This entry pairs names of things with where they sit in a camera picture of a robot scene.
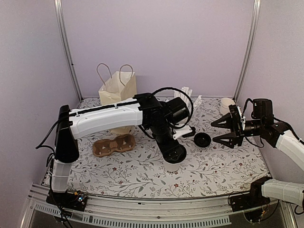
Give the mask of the left aluminium frame post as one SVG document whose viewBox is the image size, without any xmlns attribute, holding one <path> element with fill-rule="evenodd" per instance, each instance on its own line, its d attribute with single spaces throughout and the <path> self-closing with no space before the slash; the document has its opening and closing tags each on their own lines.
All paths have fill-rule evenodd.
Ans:
<svg viewBox="0 0 304 228">
<path fill-rule="evenodd" d="M 71 76 L 72 84 L 73 84 L 73 87 L 76 92 L 76 96 L 77 96 L 78 100 L 82 101 L 84 98 L 81 93 L 80 85 L 79 85 L 79 82 L 78 82 L 78 79 L 76 76 L 75 65 L 74 65 L 70 47 L 69 47 L 65 20 L 64 20 L 63 7 L 62 7 L 62 1 L 54 0 L 54 5 L 55 5 L 55 13 L 56 13 L 56 18 L 57 18 L 59 33 L 60 33 L 63 50 L 65 53 L 65 57 L 66 57 L 67 65 L 68 65 L 68 70 L 69 70 L 69 73 Z"/>
</svg>

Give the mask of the white paper cup far corner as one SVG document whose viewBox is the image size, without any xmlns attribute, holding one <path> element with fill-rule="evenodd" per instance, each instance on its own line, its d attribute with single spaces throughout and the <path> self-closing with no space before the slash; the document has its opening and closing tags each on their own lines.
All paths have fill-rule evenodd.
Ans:
<svg viewBox="0 0 304 228">
<path fill-rule="evenodd" d="M 228 97 L 223 97 L 220 101 L 220 108 L 219 108 L 219 112 L 222 114 L 222 115 L 226 115 L 227 113 L 230 112 L 229 110 L 229 106 L 230 105 L 235 105 L 235 101 L 231 98 L 228 98 Z"/>
</svg>

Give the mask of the aluminium frame post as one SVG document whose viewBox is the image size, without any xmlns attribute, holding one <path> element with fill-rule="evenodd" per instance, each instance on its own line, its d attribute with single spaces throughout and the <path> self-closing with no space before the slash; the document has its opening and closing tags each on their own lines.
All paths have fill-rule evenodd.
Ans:
<svg viewBox="0 0 304 228">
<path fill-rule="evenodd" d="M 54 5 L 55 5 L 55 13 L 56 13 L 56 18 L 57 18 L 59 33 L 60 33 L 63 50 L 65 53 L 65 57 L 66 57 L 67 65 L 68 65 L 68 70 L 69 70 L 69 73 L 71 76 L 72 84 L 73 84 L 73 87 L 76 92 L 76 96 L 77 96 L 78 100 L 82 101 L 84 98 L 81 93 L 80 85 L 79 85 L 79 82 L 78 82 L 78 79 L 76 76 L 75 65 L 74 65 L 70 47 L 69 47 L 65 20 L 64 20 L 63 7 L 62 7 L 62 1 L 54 0 Z"/>
<path fill-rule="evenodd" d="M 234 101 L 237 101 L 239 99 L 241 90 L 242 90 L 242 87 L 243 87 L 243 84 L 245 81 L 247 68 L 249 66 L 251 52 L 252 52 L 252 48 L 254 46 L 254 40 L 255 40 L 256 31 L 257 31 L 257 27 L 258 27 L 260 8 L 261 8 L 261 0 L 254 0 L 245 55 L 243 58 L 243 63 L 242 63 L 239 78 L 237 81 L 237 87 L 236 87 L 236 90 L 235 90 L 234 96 L 233 96 Z"/>
</svg>

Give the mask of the white paper coffee cup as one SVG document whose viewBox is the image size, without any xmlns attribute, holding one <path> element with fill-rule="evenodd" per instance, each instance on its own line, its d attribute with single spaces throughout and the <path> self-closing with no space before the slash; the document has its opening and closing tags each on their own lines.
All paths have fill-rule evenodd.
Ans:
<svg viewBox="0 0 304 228">
<path fill-rule="evenodd" d="M 167 161 L 164 161 L 163 164 L 164 164 L 165 172 L 169 173 L 169 174 L 176 173 L 178 171 L 178 169 L 180 168 L 179 163 L 169 163 Z"/>
</svg>

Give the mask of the bundle of white wrapped straws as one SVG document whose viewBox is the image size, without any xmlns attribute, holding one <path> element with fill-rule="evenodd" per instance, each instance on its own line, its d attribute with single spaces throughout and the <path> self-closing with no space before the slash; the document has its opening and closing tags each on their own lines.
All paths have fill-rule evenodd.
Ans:
<svg viewBox="0 0 304 228">
<path fill-rule="evenodd" d="M 189 97 L 191 97 L 192 89 L 189 89 L 189 87 L 183 86 L 180 90 L 183 91 L 184 93 L 186 93 Z M 176 98 L 176 97 L 180 97 L 186 103 L 187 107 L 189 108 L 189 111 L 191 111 L 190 101 L 183 93 L 181 93 L 179 91 L 174 91 L 174 98 Z M 196 98 L 196 100 L 193 102 L 193 111 L 196 111 L 201 104 L 202 104 L 202 96 L 199 95 Z"/>
</svg>

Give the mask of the floral patterned table mat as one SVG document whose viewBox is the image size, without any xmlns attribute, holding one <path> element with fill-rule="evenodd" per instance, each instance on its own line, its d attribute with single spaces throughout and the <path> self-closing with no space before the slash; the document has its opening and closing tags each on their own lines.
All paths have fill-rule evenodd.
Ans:
<svg viewBox="0 0 304 228">
<path fill-rule="evenodd" d="M 187 157 L 176 173 L 166 173 L 155 141 L 137 127 L 131 130 L 133 150 L 98 158 L 93 143 L 113 139 L 103 131 L 78 140 L 79 159 L 71 167 L 67 188 L 91 194 L 128 198 L 195 198 L 248 191 L 269 175 L 260 150 L 244 141 L 234 149 L 212 142 L 200 148 L 192 137 L 180 138 Z"/>
</svg>

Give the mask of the black plastic cup lid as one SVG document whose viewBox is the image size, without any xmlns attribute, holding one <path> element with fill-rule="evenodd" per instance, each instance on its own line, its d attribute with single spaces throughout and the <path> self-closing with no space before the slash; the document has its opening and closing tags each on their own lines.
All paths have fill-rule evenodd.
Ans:
<svg viewBox="0 0 304 228">
<path fill-rule="evenodd" d="M 180 145 L 174 151 L 166 155 L 164 160 L 170 164 L 177 164 L 184 161 L 186 156 L 187 156 L 186 148 Z"/>
</svg>

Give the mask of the front aluminium rail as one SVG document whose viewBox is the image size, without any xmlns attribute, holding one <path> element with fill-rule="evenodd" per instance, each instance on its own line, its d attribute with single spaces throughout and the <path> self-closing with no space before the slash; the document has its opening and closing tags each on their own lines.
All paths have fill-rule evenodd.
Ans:
<svg viewBox="0 0 304 228">
<path fill-rule="evenodd" d="M 230 196 L 189 199 L 140 199 L 90 194 L 84 211 L 48 204 L 48 188 L 33 184 L 23 228 L 296 228 L 293 207 L 272 200 L 265 218 L 261 207 L 233 211 Z"/>
</svg>

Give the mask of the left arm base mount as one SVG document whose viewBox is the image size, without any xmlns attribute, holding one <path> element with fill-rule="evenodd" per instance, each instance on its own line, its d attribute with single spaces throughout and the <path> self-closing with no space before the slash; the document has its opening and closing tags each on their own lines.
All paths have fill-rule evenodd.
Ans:
<svg viewBox="0 0 304 228">
<path fill-rule="evenodd" d="M 46 203 L 55 205 L 60 211 L 72 209 L 83 212 L 87 204 L 87 194 L 79 190 L 73 193 L 67 191 L 57 193 L 49 190 Z"/>
</svg>

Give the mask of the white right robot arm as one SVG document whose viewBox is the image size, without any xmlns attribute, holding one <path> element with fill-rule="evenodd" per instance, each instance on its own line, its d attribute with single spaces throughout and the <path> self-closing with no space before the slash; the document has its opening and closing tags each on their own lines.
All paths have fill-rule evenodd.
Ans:
<svg viewBox="0 0 304 228">
<path fill-rule="evenodd" d="M 213 141 L 226 147 L 241 146 L 250 136 L 258 136 L 268 145 L 262 151 L 271 175 L 250 184 L 248 194 L 229 199 L 233 211 L 250 209 L 277 199 L 304 206 L 304 142 L 292 126 L 276 118 L 273 103 L 267 98 L 247 99 L 253 105 L 251 119 L 246 120 L 244 110 L 230 105 L 229 112 L 213 121 L 211 126 L 230 132 L 214 137 Z"/>
</svg>

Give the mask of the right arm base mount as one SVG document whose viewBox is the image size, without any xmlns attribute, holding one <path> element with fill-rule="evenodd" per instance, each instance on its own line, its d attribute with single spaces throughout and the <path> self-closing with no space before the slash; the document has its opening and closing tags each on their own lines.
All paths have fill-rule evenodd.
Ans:
<svg viewBox="0 0 304 228">
<path fill-rule="evenodd" d="M 266 214 L 269 203 L 271 202 L 270 198 L 262 196 L 262 185 L 272 179 L 271 177 L 262 177 L 250 185 L 249 193 L 237 196 L 229 196 L 228 204 L 232 208 L 233 212 L 252 209 L 259 206 L 266 206 L 266 209 L 258 209 L 245 213 L 245 219 L 252 223 L 261 222 L 264 215 Z"/>
</svg>

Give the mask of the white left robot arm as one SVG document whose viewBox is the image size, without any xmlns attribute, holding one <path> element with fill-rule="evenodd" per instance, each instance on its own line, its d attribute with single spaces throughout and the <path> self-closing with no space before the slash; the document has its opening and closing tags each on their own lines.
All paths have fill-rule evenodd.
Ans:
<svg viewBox="0 0 304 228">
<path fill-rule="evenodd" d="M 193 107 L 176 97 L 168 102 L 159 101 L 154 94 L 137 94 L 118 103 L 87 109 L 60 108 L 56 129 L 55 157 L 51 173 L 52 198 L 60 206 L 67 206 L 71 197 L 67 181 L 72 164 L 79 158 L 77 140 L 85 136 L 125 126 L 141 126 L 150 129 L 162 153 L 164 161 L 173 166 L 186 158 L 186 149 L 178 138 L 192 129 L 180 121 L 189 121 Z"/>
</svg>

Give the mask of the brown cardboard cup carrier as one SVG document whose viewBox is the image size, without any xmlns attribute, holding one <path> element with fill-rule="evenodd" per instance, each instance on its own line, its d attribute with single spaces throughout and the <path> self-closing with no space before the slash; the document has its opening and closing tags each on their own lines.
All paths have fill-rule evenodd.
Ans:
<svg viewBox="0 0 304 228">
<path fill-rule="evenodd" d="M 123 134 L 114 139 L 102 139 L 93 143 L 93 155 L 96 157 L 110 156 L 114 152 L 127 152 L 133 150 L 136 142 L 131 134 Z"/>
</svg>

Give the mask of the right aluminium frame post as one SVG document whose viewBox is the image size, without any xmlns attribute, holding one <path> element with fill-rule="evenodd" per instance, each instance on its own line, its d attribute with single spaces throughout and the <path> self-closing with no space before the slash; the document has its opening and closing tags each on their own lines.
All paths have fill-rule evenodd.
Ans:
<svg viewBox="0 0 304 228">
<path fill-rule="evenodd" d="M 242 63 L 239 78 L 237 81 L 237 87 L 236 87 L 236 90 L 235 90 L 234 96 L 233 96 L 234 101 L 237 101 L 239 99 L 241 90 L 242 90 L 242 87 L 243 87 L 243 84 L 245 81 L 247 68 L 249 66 L 251 52 L 252 52 L 252 48 L 254 46 L 254 40 L 255 40 L 256 31 L 257 31 L 257 27 L 258 27 L 260 8 L 261 8 L 261 0 L 254 0 L 245 55 L 243 58 L 243 63 Z"/>
</svg>

